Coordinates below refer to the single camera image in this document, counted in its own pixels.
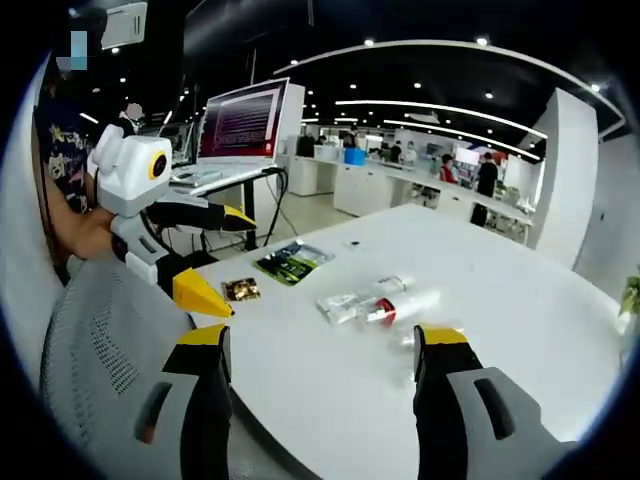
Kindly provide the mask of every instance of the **monitor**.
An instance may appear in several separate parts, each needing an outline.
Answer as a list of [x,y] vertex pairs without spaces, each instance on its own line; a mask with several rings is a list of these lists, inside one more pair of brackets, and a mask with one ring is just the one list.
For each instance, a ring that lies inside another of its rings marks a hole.
[[210,98],[198,159],[274,158],[288,83],[270,80]]
[[458,147],[456,148],[456,161],[475,166],[480,163],[480,154],[467,148]]

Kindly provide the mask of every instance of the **graphic t-shirt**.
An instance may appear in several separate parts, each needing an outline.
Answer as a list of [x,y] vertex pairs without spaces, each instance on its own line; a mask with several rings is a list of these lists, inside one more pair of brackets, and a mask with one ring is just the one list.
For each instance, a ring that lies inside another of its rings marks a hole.
[[36,110],[40,159],[76,213],[87,211],[87,144],[81,135],[81,120],[69,104],[47,94]]

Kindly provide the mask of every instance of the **blue container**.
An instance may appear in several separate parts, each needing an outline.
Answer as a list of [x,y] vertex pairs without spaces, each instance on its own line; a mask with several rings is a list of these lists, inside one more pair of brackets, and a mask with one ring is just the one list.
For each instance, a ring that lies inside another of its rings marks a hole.
[[344,163],[348,163],[349,165],[364,165],[365,160],[365,152],[361,148],[344,149]]

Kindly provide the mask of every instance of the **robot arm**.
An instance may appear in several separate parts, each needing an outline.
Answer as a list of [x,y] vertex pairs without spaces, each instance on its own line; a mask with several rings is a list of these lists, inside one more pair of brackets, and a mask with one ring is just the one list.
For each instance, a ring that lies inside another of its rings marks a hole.
[[169,188],[171,143],[159,137],[129,136],[114,125],[95,148],[98,201],[116,216],[111,222],[118,258],[150,284],[157,284],[184,310],[229,317],[233,310],[184,257],[158,239],[160,227],[246,231],[255,222],[241,212]]

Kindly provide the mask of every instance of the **white round table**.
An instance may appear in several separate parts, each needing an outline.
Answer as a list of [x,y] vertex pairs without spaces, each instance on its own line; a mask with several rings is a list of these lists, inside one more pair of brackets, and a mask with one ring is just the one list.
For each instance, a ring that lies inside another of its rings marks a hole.
[[[603,406],[619,367],[618,305],[573,272],[415,205],[302,238],[336,258],[294,287],[251,265],[264,249],[200,272],[214,286],[256,278],[261,298],[235,303],[228,322],[232,386],[321,478],[417,478],[411,354],[390,346],[389,331],[330,325],[315,303],[388,275],[438,292],[437,304],[416,320],[461,324],[483,365],[527,391],[559,440],[582,435]],[[354,240],[361,247],[346,246]],[[198,326],[216,322],[194,317]]]

